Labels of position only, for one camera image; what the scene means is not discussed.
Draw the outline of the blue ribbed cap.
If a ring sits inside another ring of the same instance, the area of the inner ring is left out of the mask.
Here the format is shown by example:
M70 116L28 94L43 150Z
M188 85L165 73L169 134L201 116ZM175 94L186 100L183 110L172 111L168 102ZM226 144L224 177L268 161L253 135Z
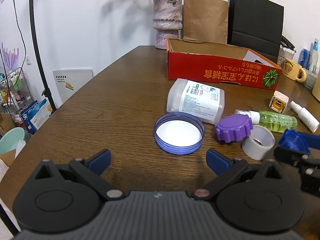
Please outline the blue ribbed cap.
M294 129L286 129L278 144L284 148L310 154L310 148L320 149L319 135L300 133Z

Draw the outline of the purple ribbed cap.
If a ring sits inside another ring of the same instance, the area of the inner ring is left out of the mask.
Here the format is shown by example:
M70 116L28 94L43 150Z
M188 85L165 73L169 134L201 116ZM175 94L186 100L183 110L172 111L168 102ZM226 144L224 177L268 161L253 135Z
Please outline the purple ribbed cap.
M248 115L232 114L222 118L215 125L215 134L219 141L226 143L242 141L251 135L253 123Z

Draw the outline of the white spray bottle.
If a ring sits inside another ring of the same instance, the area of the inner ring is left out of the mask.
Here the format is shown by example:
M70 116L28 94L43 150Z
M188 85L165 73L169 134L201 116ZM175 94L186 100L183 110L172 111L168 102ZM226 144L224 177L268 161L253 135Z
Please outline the white spray bottle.
M306 108L295 103L294 101L290 102L290 107L312 133L317 131L319 127L319 121Z

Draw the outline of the white tape roll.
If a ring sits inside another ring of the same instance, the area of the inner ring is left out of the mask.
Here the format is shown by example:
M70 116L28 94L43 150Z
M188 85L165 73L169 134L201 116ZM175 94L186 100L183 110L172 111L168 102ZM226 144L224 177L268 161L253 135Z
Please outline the white tape roll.
M253 160L262 160L274 146L273 134L263 126L254 125L251 134L242 142L242 150Z

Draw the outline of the green spray bottle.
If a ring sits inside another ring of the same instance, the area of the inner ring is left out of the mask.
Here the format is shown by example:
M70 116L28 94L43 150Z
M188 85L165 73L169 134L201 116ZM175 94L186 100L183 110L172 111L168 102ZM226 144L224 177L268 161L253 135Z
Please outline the green spray bottle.
M295 117L271 111L244 111L237 109L235 114L247 115L253 125L259 125L271 132L284 133L286 129L297 129L298 121Z

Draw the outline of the clear plastic jar white label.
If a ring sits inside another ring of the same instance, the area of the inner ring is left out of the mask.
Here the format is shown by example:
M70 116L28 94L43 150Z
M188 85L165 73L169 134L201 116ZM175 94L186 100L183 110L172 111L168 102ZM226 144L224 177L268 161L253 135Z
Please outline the clear plastic jar white label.
M216 124L225 107L225 91L187 79L177 79L169 90L167 112L183 112Z

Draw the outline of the white yellow charger plug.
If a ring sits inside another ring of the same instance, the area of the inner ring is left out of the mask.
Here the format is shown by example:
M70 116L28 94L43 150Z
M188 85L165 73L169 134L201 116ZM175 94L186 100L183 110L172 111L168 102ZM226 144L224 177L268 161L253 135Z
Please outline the white yellow charger plug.
M274 94L270 100L269 108L273 111L283 114L287 105L289 103L289 97L277 90L274 91Z

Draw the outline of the blue rimmed jar lid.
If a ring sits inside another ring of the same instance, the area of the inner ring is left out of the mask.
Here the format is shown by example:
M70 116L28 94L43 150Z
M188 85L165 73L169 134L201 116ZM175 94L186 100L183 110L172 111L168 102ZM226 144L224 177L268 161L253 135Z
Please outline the blue rimmed jar lid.
M182 112L160 116L154 125L154 138L159 148L173 155L197 151L204 139L205 127L199 118Z

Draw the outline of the blue white packages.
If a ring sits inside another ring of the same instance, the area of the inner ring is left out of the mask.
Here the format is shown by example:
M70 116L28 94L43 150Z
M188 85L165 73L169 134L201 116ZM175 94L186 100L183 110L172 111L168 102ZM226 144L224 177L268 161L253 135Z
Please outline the blue white packages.
M26 109L21 111L22 120L30 134L37 130L49 119L52 107L47 99L41 102L33 101Z

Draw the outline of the mint green bucket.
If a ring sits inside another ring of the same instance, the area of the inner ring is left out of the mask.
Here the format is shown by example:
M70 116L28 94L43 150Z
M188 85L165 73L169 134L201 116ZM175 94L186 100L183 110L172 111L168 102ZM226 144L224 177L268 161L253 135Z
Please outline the mint green bucket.
M0 140L0 154L5 154L17 147L19 141L24 140L25 130L21 127L15 127L9 130Z

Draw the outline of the yellow bear mug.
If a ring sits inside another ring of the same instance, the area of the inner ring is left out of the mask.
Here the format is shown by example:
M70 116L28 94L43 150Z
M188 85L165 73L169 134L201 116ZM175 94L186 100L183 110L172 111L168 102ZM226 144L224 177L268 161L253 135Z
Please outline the yellow bear mug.
M300 64L288 58L284 61L282 74L298 83L304 83L307 78L306 70Z

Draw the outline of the blue soda can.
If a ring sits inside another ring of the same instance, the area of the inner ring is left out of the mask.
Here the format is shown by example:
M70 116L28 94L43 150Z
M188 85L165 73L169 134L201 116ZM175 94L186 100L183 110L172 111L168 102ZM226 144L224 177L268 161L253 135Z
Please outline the blue soda can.
M298 63L305 69L309 69L310 51L302 49L299 55Z

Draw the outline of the orange cardboard box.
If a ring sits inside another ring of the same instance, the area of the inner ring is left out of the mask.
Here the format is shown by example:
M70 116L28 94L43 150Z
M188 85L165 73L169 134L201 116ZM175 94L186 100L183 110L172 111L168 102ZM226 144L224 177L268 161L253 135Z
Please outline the orange cardboard box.
M167 78L276 89L282 69L263 55L233 45L169 38Z

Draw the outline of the black paper bag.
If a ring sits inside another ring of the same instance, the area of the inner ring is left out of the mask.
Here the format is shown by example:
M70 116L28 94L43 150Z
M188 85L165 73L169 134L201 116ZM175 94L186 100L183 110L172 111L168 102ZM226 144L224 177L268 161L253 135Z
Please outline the black paper bag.
M284 7L270 0L229 0L227 43L252 49L276 63Z

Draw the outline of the pink textured ceramic vase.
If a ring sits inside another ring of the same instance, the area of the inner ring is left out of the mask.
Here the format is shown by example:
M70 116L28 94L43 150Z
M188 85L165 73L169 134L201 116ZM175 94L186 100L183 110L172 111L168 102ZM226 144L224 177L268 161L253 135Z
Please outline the pink textured ceramic vase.
M166 49L168 38L179 38L182 24L182 0L153 0L153 28L155 47Z

